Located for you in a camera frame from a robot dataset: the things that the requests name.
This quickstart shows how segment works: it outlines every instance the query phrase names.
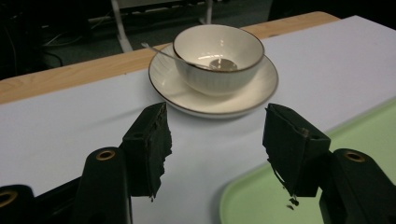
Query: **cable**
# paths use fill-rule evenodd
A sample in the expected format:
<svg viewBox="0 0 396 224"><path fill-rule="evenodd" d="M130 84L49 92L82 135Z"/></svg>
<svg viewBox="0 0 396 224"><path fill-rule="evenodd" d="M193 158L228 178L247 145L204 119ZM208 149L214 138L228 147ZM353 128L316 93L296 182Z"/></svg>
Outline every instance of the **cable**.
<svg viewBox="0 0 396 224"><path fill-rule="evenodd" d="M15 69L15 77L16 77L18 75L17 51L15 50L14 42L12 42L11 35L9 34L6 26L4 26L4 30L6 31L9 43L11 44L12 51L14 53L14 69Z"/></svg>
<svg viewBox="0 0 396 224"><path fill-rule="evenodd" d="M59 66L60 66L60 67L64 66L64 62L62 61L61 57L59 57L58 55L53 54L53 53L46 52L46 51L44 51L44 50L43 50L42 52L45 53L45 54L48 54L49 56L52 56L52 57L58 59L58 61L59 61Z"/></svg>
<svg viewBox="0 0 396 224"><path fill-rule="evenodd" d="M61 43L61 44L47 45L46 47L60 47L60 46L74 44L74 43L78 42L80 39L82 39L82 37L83 37L82 35L79 35L78 37L76 37L76 39L74 39L72 41Z"/></svg>
<svg viewBox="0 0 396 224"><path fill-rule="evenodd" d="M93 30L94 28L96 28L97 26L99 26L100 24L102 24L102 22L105 21L105 19L106 19L106 17L108 16L108 14L110 14L110 12L112 12L112 11L113 11L113 10L109 10L109 11L106 13L106 15L105 15L104 17L102 17L101 20L99 20L99 22L97 22L95 25L93 25L93 26L91 27L91 30Z"/></svg>
<svg viewBox="0 0 396 224"><path fill-rule="evenodd" d="M67 34L67 33L68 33L68 31L56 35L56 36L53 37L49 42L43 44L43 47L48 46L50 43L52 43L53 41L55 41L57 38L59 38L59 37L62 36L62 35L65 35L65 34Z"/></svg>

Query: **wooden table edge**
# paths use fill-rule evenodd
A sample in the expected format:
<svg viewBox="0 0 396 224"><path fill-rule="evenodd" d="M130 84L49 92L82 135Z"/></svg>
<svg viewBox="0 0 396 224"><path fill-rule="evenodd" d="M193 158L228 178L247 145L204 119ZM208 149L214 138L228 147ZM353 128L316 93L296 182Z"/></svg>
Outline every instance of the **wooden table edge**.
<svg viewBox="0 0 396 224"><path fill-rule="evenodd" d="M259 39L264 39L339 20L330 14L317 11L250 25L242 29L254 34ZM0 104L146 69L153 56L152 51L139 49L84 63L7 78L0 81Z"/></svg>

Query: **table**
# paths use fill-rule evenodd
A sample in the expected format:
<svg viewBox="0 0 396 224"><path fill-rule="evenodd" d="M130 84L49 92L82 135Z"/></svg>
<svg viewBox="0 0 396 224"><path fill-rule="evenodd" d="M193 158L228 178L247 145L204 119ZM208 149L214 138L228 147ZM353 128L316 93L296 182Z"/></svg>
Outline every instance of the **table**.
<svg viewBox="0 0 396 224"><path fill-rule="evenodd" d="M279 73L269 102L324 132L396 96L394 30L322 12L245 29L262 39ZM117 146L142 109L163 100L147 77L153 55L136 50L1 81L0 185L26 184L38 195L80 175L92 151ZM168 107L173 154L154 203L132 198L134 222L219 223L228 183L266 163L264 108L200 119Z"/></svg>

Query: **dark background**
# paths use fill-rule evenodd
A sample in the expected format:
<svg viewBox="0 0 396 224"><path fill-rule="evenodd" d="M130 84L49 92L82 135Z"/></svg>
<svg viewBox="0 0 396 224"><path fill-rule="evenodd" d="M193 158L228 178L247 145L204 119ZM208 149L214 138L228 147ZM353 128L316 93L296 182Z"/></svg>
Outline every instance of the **dark background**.
<svg viewBox="0 0 396 224"><path fill-rule="evenodd" d="M124 9L124 13L131 15L123 18L124 24L132 27L127 32L133 33L134 38L143 34L151 39L151 45L167 43L187 24L199 24L197 18L205 14L205 5L197 4L203 2L186 0ZM359 15L395 29L396 17L390 3L386 0L223 0L215 1L213 21L241 27L324 11L341 19ZM147 11L157 7L169 9ZM121 53L119 47L99 42L116 35L114 22L92 31L89 19L104 15L112 17L109 0L0 0L0 79ZM167 35L164 28L173 30ZM162 32L163 39L159 40L158 34L148 33L155 30ZM66 47L43 48L43 43L55 35L76 39L76 43L71 41ZM134 49L139 48L136 45L139 41L133 41ZM93 52L92 43L100 43L104 49Z"/></svg>

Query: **spoon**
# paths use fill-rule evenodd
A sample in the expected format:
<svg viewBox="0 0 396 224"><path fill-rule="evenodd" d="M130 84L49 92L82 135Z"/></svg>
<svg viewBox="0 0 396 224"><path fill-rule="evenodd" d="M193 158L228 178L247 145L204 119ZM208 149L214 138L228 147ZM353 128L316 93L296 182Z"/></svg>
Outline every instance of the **spoon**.
<svg viewBox="0 0 396 224"><path fill-rule="evenodd" d="M141 43L141 45L142 45L144 48L146 48L146 49L151 49L151 50L153 50L153 51L155 51L155 52L157 52L157 53L161 53L162 55L165 55L165 56L167 56L167 57L169 57L169 58L172 58L172 59L174 59L174 60L177 60L177 61L180 61L180 62L183 62L183 63L187 63L187 64L195 65L195 66L198 66L198 67L202 67L202 68L207 69L207 70L219 70L219 69L218 69L215 65L213 65L213 64L210 64L210 66L206 66L206 65L203 65L203 64L191 63L191 62L184 61L183 59L180 59L180 58L178 58L178 57L172 56L172 55L167 54L167 53L165 53L165 52L163 52L163 51L160 51L160 50L158 50L158 49L155 49L155 48L151 47L151 46L150 46L148 43L146 43L146 42Z"/></svg>

